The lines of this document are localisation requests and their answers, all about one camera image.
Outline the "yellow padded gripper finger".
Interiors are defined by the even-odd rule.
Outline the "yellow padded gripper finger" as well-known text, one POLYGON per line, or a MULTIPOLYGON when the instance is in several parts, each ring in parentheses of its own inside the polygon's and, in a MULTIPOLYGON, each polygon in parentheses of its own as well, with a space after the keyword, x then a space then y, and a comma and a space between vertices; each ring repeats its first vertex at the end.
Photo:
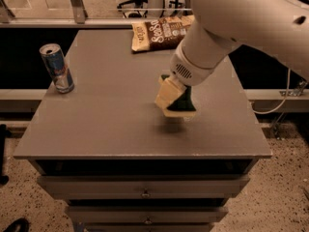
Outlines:
POLYGON ((162 75, 159 78, 159 84, 160 88, 154 102, 160 109, 166 109, 186 90, 185 85, 173 75, 162 75))

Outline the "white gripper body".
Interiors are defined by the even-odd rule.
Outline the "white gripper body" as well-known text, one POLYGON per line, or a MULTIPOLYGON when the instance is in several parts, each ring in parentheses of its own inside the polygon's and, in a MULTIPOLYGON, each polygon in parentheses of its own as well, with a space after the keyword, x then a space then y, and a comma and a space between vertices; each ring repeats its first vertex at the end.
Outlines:
POLYGON ((183 43, 180 43, 172 56, 170 71, 183 85, 196 86, 206 80, 214 69, 203 69, 191 63, 184 54, 183 43))

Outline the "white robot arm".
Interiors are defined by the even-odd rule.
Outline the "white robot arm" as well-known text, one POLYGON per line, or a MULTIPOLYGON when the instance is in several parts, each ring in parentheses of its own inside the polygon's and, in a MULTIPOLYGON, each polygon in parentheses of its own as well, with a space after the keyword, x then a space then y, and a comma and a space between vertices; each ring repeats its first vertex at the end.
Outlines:
POLYGON ((194 21, 171 59, 155 104, 167 109, 241 45, 309 78, 308 8, 295 0, 190 0, 194 21))

